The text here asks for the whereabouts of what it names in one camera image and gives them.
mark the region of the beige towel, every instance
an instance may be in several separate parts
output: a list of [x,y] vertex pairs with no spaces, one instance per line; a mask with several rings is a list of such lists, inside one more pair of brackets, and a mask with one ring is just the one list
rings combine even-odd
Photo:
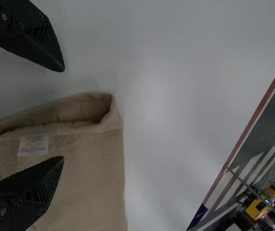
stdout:
[[[20,137],[48,134],[44,156],[17,156]],[[123,122],[114,98],[83,93],[0,122],[0,180],[52,156],[65,157],[38,231],[125,231]]]

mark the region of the screw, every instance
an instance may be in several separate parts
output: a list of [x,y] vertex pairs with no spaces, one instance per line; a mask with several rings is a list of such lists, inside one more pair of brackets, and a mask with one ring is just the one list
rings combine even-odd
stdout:
[[41,217],[43,215],[43,208],[40,208],[37,212],[38,217]]
[[5,14],[5,13],[2,13],[1,14],[1,17],[4,21],[7,21],[8,20],[8,16]]
[[7,213],[7,209],[6,209],[6,208],[4,208],[4,209],[1,211],[1,213],[0,213],[0,214],[1,214],[2,216],[4,216],[4,215],[6,215],[6,213]]
[[20,207],[23,203],[23,199],[18,199],[16,202],[15,202],[15,206],[16,207]]
[[16,26],[17,26],[17,29],[19,29],[20,31],[24,31],[24,25],[21,22],[17,22]]
[[39,20],[43,21],[43,14],[41,12],[38,13],[38,16],[39,16]]

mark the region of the care label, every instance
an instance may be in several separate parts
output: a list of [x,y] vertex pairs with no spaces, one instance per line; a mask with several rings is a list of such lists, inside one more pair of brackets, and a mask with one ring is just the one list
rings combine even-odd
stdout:
[[23,136],[17,156],[45,155],[49,148],[49,135]]

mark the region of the red stripe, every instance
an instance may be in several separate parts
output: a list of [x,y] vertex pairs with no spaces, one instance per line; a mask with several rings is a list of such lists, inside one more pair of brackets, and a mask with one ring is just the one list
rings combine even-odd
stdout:
[[210,195],[213,193],[215,187],[217,186],[217,184],[219,183],[219,181],[221,180],[222,176],[223,176],[223,173],[224,173],[224,166],[228,165],[229,162],[232,160],[232,158],[234,157],[234,155],[236,154],[236,151],[238,150],[239,146],[241,145],[242,141],[244,140],[245,136],[247,135],[247,133],[249,132],[250,128],[252,127],[253,123],[255,122],[257,116],[260,114],[262,108],[264,107],[264,105],[266,104],[267,100],[269,99],[270,95],[272,94],[272,92],[274,91],[275,89],[275,78],[274,80],[272,81],[272,83],[270,84],[267,92],[265,93],[265,95],[263,96],[261,102],[259,103],[257,109],[255,110],[252,118],[249,120],[249,123],[247,124],[247,126],[245,127],[243,133],[241,134],[240,138],[238,139],[235,147],[233,148],[232,152],[230,153],[227,161],[225,162],[225,164],[223,165],[219,175],[217,176],[217,178],[215,179],[213,185],[211,186],[209,192],[207,193],[204,201],[203,201],[203,204],[205,204]]

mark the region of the yellow object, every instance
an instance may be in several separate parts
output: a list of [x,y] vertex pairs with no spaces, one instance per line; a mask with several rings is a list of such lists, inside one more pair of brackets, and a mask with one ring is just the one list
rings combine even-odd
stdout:
[[[275,197],[275,189],[270,187],[268,188],[268,192]],[[268,195],[262,195],[262,198],[266,201],[269,201],[269,204],[273,204],[271,202],[271,198]],[[254,200],[245,210],[245,212],[253,219],[258,220],[263,215],[265,215],[269,211],[269,207],[266,206],[260,199]]]
[[273,195],[275,197],[275,188],[274,187],[269,187],[268,192],[270,193],[270,195]]

